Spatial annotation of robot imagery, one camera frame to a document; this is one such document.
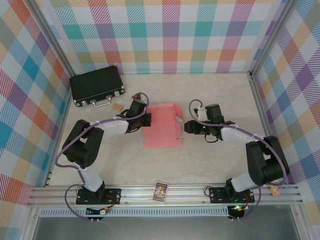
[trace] playing card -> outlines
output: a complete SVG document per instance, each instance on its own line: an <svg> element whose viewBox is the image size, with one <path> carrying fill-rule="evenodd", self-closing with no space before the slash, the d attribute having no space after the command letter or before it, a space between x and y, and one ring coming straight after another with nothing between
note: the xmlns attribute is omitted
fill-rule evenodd
<svg viewBox="0 0 320 240"><path fill-rule="evenodd" d="M157 181L155 183L152 201L164 204L166 202L167 192L168 184Z"/></svg>

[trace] unfolded pink box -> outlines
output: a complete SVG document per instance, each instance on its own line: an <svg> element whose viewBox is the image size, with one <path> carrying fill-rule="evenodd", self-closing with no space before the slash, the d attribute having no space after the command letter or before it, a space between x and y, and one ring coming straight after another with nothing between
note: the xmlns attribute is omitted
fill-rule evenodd
<svg viewBox="0 0 320 240"><path fill-rule="evenodd" d="M176 103L161 103L150 105L151 126L144 127L142 135L147 141L143 145L147 148L175 147L182 143L178 138L181 134L181 124L176 117L184 120L181 107Z"/></svg>

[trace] marble surface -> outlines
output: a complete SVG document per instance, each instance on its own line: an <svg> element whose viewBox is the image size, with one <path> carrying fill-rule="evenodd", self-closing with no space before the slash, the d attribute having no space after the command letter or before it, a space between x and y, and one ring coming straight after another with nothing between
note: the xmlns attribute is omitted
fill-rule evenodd
<svg viewBox="0 0 320 240"><path fill-rule="evenodd" d="M244 73L231 74L152 74L123 75L126 93L114 97L112 102L128 109L131 96L137 92L148 95L151 104L177 103L184 120L191 117L188 105L200 99L204 105L219 104L224 119L256 134L264 135L254 97ZM111 105L94 108L71 104L61 145L79 119L88 122L109 119L119 111ZM140 185L156 181L168 184L225 183L229 178L247 170L246 154L225 141L206 143L203 135L183 131L182 144L167 148L143 146L142 130L104 139L96 159L99 175L105 184ZM63 155L59 163L69 162ZM50 185L80 183L78 173L71 168L54 167Z"/></svg>

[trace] metal vent strip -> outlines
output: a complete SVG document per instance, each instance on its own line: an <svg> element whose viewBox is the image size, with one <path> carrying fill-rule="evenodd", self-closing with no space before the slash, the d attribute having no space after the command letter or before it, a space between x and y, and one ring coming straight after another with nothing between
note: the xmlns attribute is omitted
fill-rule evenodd
<svg viewBox="0 0 320 240"><path fill-rule="evenodd" d="M81 216L86 214L86 208L75 207ZM75 217L67 207L45 207L41 209L40 217ZM227 217L227 206L193 206L193 207L113 207L107 215L87 215L87 217Z"/></svg>

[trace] plaid wall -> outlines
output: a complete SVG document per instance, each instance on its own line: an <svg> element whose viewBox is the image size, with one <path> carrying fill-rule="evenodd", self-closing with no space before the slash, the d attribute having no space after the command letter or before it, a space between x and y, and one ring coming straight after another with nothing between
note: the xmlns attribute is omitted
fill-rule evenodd
<svg viewBox="0 0 320 240"><path fill-rule="evenodd" d="M70 87L23 0L0 6L0 240L14 240L51 159Z"/></svg>
<svg viewBox="0 0 320 240"><path fill-rule="evenodd" d="M320 239L319 0L300 0L256 83Z"/></svg>
<svg viewBox="0 0 320 240"><path fill-rule="evenodd" d="M126 74L247 72L281 12L274 6L285 5L285 0L37 2L78 74L110 65Z"/></svg>
<svg viewBox="0 0 320 240"><path fill-rule="evenodd" d="M270 34L274 30L274 28L276 26L276 22L277 22L278 18L280 17L282 11L284 10L287 2L288 2L288 0L281 0L281 3L279 5L274 17L273 17L273 19L272 19L267 31L265 32L262 41L260 42L259 48L258 48L258 50L256 51L256 53L254 55L253 61L251 62L251 65L250 65L249 70L248 70L249 72L251 72L253 70L253 68L254 68L254 66L255 66L255 64L257 62L257 59L260 56L261 51L263 50L263 48L267 44L267 42L269 40L269 37L270 37Z"/></svg>

